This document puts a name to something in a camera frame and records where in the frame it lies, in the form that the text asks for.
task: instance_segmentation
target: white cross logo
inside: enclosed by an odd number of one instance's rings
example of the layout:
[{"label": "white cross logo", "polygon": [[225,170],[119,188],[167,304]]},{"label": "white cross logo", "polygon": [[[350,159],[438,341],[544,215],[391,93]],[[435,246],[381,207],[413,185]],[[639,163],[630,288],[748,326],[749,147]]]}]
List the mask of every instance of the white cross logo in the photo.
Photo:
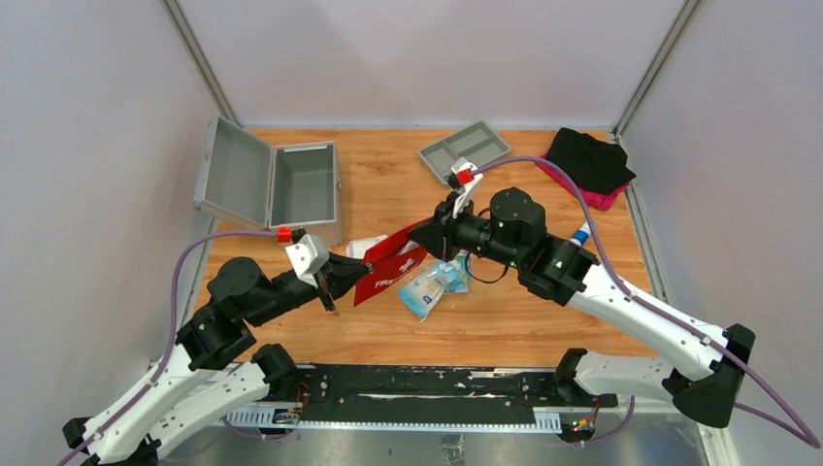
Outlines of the white cross logo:
[{"label": "white cross logo", "polygon": [[405,274],[406,271],[409,270],[409,267],[411,267],[413,263],[414,263],[414,261],[412,259],[408,259],[405,264],[400,266],[400,272]]}]

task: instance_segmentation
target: blue plastic package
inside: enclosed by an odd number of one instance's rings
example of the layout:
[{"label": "blue plastic package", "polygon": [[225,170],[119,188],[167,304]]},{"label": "blue plastic package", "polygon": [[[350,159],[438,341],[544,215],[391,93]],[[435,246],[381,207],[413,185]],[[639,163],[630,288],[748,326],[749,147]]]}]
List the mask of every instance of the blue plastic package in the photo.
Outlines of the blue plastic package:
[{"label": "blue plastic package", "polygon": [[467,254],[461,253],[450,262],[439,262],[429,267],[411,283],[400,288],[397,294],[413,313],[425,320],[444,293],[469,291],[466,257]]}]

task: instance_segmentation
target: pink cloth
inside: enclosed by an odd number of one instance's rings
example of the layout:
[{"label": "pink cloth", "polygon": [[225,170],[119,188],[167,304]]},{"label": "pink cloth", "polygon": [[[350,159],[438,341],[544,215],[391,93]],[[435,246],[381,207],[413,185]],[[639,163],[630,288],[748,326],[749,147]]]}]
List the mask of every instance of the pink cloth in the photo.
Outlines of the pink cloth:
[{"label": "pink cloth", "polygon": [[[546,167],[541,163],[536,163],[535,165],[537,165],[541,170],[543,170],[558,184],[566,188],[566,190],[569,191],[573,196],[575,195],[575,192],[572,191],[572,187],[569,186],[569,184],[566,183],[566,180],[563,180],[563,177],[558,175],[557,172]],[[614,201],[617,200],[617,197],[620,195],[620,193],[626,190],[626,186],[628,185],[628,183],[623,184],[618,189],[616,189],[612,194],[602,194],[600,192],[587,191],[580,186],[578,186],[577,188],[583,194],[583,199],[586,201],[586,204],[599,211],[607,211],[609,208],[611,208],[611,205],[614,204]]]}]

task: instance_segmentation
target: red cable connector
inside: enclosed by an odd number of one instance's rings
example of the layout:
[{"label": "red cable connector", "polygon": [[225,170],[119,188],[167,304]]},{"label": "red cable connector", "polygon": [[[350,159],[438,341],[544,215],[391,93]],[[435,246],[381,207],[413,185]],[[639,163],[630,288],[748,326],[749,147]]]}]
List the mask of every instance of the red cable connector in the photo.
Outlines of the red cable connector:
[{"label": "red cable connector", "polygon": [[475,176],[472,175],[472,170],[468,168],[466,170],[460,170],[459,172],[457,172],[457,182],[460,183],[461,186],[463,184],[470,183],[474,179]]},{"label": "red cable connector", "polygon": [[291,228],[287,226],[278,228],[278,243],[291,243]]}]

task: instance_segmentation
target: black cable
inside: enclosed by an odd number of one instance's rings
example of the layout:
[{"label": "black cable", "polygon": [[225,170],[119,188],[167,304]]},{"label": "black cable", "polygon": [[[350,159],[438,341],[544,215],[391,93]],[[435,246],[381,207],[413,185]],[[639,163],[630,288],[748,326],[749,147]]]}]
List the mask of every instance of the black cable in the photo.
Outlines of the black cable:
[{"label": "black cable", "polygon": [[497,279],[492,280],[492,281],[489,281],[489,280],[484,280],[484,279],[479,279],[479,278],[475,277],[474,275],[472,275],[472,271],[470,271],[470,270],[469,270],[469,260],[470,260],[471,258],[472,258],[472,252],[471,252],[471,251],[467,251],[467,253],[466,253],[466,273],[467,273],[467,274],[469,274],[469,277],[471,277],[471,278],[473,278],[473,279],[477,280],[477,281],[478,281],[478,282],[480,282],[480,283],[486,283],[486,284],[493,284],[493,283],[497,283],[497,282],[499,282],[500,280],[502,280],[502,279],[503,279],[503,277],[505,277],[505,276],[506,276],[506,272],[508,272],[508,271],[509,271],[509,265],[506,265],[506,266],[503,268],[503,273],[502,273],[502,274],[500,274],[500,277],[498,277]]}]

